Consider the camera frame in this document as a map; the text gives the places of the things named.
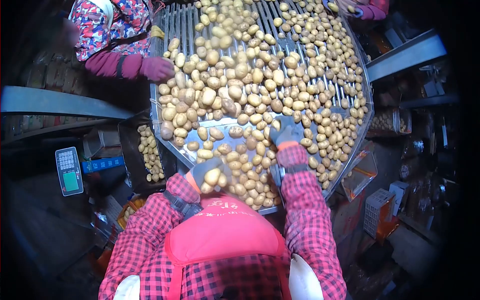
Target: conveyor belt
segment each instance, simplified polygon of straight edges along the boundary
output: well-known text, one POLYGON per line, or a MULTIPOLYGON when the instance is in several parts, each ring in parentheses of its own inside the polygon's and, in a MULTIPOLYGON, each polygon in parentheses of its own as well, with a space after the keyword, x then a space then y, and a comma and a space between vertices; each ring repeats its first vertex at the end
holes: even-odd
MULTIPOLYGON (((303 8, 301 8, 298 3, 293 3, 291 0, 287 0, 284 3, 287 3, 290 6, 291 10, 295 10, 297 12, 303 13, 306 12, 303 8)), ((273 25, 273 19, 276 17, 281 17, 281 10, 279 8, 280 3, 278 1, 275 2, 266 2, 266 1, 260 1, 260 2, 253 2, 252 5, 245 5, 246 8, 250 11, 257 11, 260 15, 260 17, 257 19, 257 24, 260 27, 260 30, 262 30, 264 33, 270 33, 274 36, 276 40, 278 39, 278 33, 282 32, 281 28, 277 28, 273 25)), ((194 27, 197 23, 199 23, 200 20, 200 14, 201 11, 197 9, 195 6, 192 4, 188 5, 180 5, 177 3, 173 3, 169 6, 167 6, 165 9, 161 10, 154 18, 154 24, 158 25, 164 32, 165 32, 165 39, 161 40, 157 37, 153 37, 151 41, 151 53, 153 56, 162 56, 163 52, 167 50, 168 43, 169 41, 177 37, 180 39, 180 47, 179 47, 179 52, 183 52, 187 57, 189 55, 195 54, 196 47, 194 45, 194 40, 199 37, 203 36, 205 39, 210 39, 212 35, 212 28, 213 24, 209 24, 206 26, 201 32, 196 32, 194 27)), ((346 22, 345 19, 343 19, 343 27, 346 28, 347 34, 351 37, 352 39, 352 44, 354 46, 354 51, 359 58, 359 63, 357 65, 361 66, 363 69, 365 69, 365 63, 362 58, 362 55, 360 54, 359 51, 359 43, 357 42, 355 35, 352 34, 351 28, 346 22)), ((292 32, 285 33, 286 34, 286 39, 290 39, 291 41, 291 35, 292 32)), ((237 47, 239 45, 243 45, 244 49, 246 49, 247 43, 243 41, 237 41, 236 39, 233 39, 232 46, 228 49, 224 50, 219 50, 220 56, 225 55, 225 56, 231 56, 232 51, 236 51, 237 47)), ((295 51, 298 54, 300 54, 300 63, 306 63, 308 66, 308 63, 305 59, 304 56, 304 51, 305 51, 305 45, 301 44, 299 41, 294 42, 294 49, 290 49, 288 44, 283 48, 280 46, 279 43, 277 43, 274 46, 271 46, 270 50, 268 51, 271 54, 276 54, 278 51, 283 51, 285 53, 285 56, 287 56, 290 51, 295 51)), ((319 49, 317 46, 314 48, 317 52, 317 55, 320 54, 319 49)), ((255 60, 250 61, 250 66, 254 67, 255 60)), ((287 76, 287 68, 284 66, 283 62, 280 63, 280 68, 284 71, 285 73, 285 78, 288 78, 287 76)), ((363 124, 359 126, 357 132, 358 132, 358 138, 355 140, 355 145, 352 147, 352 151, 350 155, 348 156, 348 160, 344 163, 342 163, 342 168, 337 172, 337 177, 334 179, 334 181, 331 182, 330 186, 324 191, 324 197, 325 200, 329 198, 329 196, 332 194, 332 192, 335 190, 336 186, 340 183, 341 178, 343 178, 344 174, 346 172, 350 171, 351 165, 350 162, 352 161, 352 158, 355 156, 355 153, 358 150, 359 145, 361 145, 361 142, 365 138, 365 134, 367 132, 368 126, 370 125, 370 122, 372 120, 374 111, 373 111, 373 105, 372 105, 372 93, 371 89, 369 86, 369 80, 368 80, 368 75, 366 72, 362 73, 363 81, 362 81, 362 91, 364 98, 366 99, 366 106, 368 108, 368 113, 365 114, 363 118, 363 124)), ((327 80, 325 75, 323 75, 322 78, 312 78, 310 80, 310 84, 315 84, 317 80, 323 80, 325 84, 325 88, 328 87, 328 84, 333 84, 331 80, 327 80)), ((346 98, 348 99, 349 106, 353 107, 353 100, 357 97, 350 97, 349 95, 346 95, 343 91, 343 87, 338 86, 337 84, 334 84, 336 93, 332 97, 332 107, 331 111, 334 113, 341 113, 343 117, 349 117, 349 111, 348 109, 343 109, 340 106, 340 99, 346 98)), ((159 98, 158 94, 158 87, 154 84, 151 84, 151 98, 157 100, 159 98)), ((152 104, 152 120, 154 121, 154 131, 157 136, 157 138, 170 150, 172 151, 178 159, 184 163, 187 167, 191 168, 196 164, 196 154, 188 151, 186 149, 186 146, 180 148, 174 145, 170 141, 164 141, 160 137, 160 126, 158 124, 158 118, 161 115, 160 114, 161 108, 159 108, 157 105, 152 104)), ((278 114, 271 112, 272 116, 275 117, 278 114)), ((224 129, 225 130, 225 139, 222 141, 217 141, 214 143, 214 148, 216 148, 219 144, 221 143, 238 143, 237 141, 231 139, 228 136, 228 128, 232 125, 238 125, 237 120, 229 117, 224 117, 223 119, 216 121, 216 120, 206 120, 206 116, 200 117, 199 119, 200 125, 205 126, 207 128, 209 127, 217 127, 219 129, 224 129)), ((314 122, 312 122, 312 131, 315 132, 316 126, 314 125, 314 122)), ((192 130, 188 137, 185 139, 185 142, 191 142, 191 141, 200 141, 198 135, 196 134, 195 130, 192 130)), ((260 209, 261 214, 268 214, 277 211, 277 207, 269 207, 269 208, 264 208, 262 207, 260 209)))

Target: plaid sleeve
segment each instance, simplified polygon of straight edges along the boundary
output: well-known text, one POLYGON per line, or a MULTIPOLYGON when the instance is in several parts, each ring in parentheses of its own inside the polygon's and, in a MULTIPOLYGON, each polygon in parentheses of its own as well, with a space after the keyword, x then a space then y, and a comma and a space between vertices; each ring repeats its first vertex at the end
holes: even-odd
MULTIPOLYGON (((307 152, 301 145, 277 153, 283 166, 307 163, 307 152)), ((286 202, 285 243, 313 269, 320 281, 324 299, 345 299, 347 286, 336 255, 336 245, 326 206, 316 177, 308 171, 287 174, 282 181, 286 202)))
POLYGON ((76 55, 79 61, 85 61, 108 45, 110 28, 107 15, 90 1, 77 0, 73 5, 71 21, 80 31, 76 55))
MULTIPOLYGON (((178 173, 168 179, 167 190, 187 202, 200 200, 199 194, 178 173)), ((112 299, 123 279, 138 275, 143 262, 182 220, 181 213, 170 206, 162 193, 150 195, 145 206, 128 219, 127 228, 119 234, 98 298, 112 299)))

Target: gray work glove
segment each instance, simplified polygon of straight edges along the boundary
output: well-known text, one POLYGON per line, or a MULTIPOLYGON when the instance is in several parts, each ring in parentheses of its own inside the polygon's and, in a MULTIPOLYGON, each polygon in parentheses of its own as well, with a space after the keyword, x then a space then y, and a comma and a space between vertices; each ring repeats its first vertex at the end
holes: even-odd
POLYGON ((270 139, 279 150, 287 147, 287 144, 290 146, 300 143, 303 138, 303 128, 295 124, 292 116, 279 116, 275 120, 280 122, 280 130, 277 131, 272 126, 270 128, 270 139))

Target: black strap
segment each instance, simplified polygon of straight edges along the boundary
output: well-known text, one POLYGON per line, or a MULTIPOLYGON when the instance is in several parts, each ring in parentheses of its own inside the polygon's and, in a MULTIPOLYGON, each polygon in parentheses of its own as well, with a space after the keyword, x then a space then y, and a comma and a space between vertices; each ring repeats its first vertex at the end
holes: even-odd
POLYGON ((307 167, 306 164, 293 165, 293 166, 285 168, 285 173, 286 174, 294 174, 294 173, 301 172, 301 171, 308 171, 308 167, 307 167))
POLYGON ((117 64, 117 78, 120 78, 120 79, 123 79, 123 76, 121 74, 121 67, 123 65, 123 61, 125 60, 125 58, 127 58, 126 55, 120 56, 119 63, 117 64))
POLYGON ((183 215, 183 221, 203 210, 198 203, 187 203, 169 191, 165 191, 163 195, 170 201, 170 206, 183 215))

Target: red plaid jacket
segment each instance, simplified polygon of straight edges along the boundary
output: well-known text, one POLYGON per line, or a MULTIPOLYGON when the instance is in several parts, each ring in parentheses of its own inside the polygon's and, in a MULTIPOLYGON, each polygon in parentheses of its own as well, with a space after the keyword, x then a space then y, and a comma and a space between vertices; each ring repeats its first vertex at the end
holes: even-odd
MULTIPOLYGON (((307 163, 305 148, 288 147, 277 153, 277 161, 283 166, 307 163)), ((200 195, 180 174, 168 180, 167 190, 187 202, 200 201, 200 195)), ((347 289, 336 255, 330 209, 316 177, 307 171, 287 174, 282 194, 287 211, 288 250, 282 258, 285 268, 289 269, 292 253, 300 255, 317 275, 324 299, 344 299, 347 289)), ((163 194, 148 197, 146 205, 130 217, 127 228, 118 236, 98 298, 113 299, 119 283, 130 275, 140 277, 140 299, 166 298, 172 268, 163 251, 164 237, 182 218, 163 194)), ((273 258, 259 254, 185 267, 181 297, 218 299, 224 287, 232 285, 239 289, 238 299, 281 298, 273 258)))

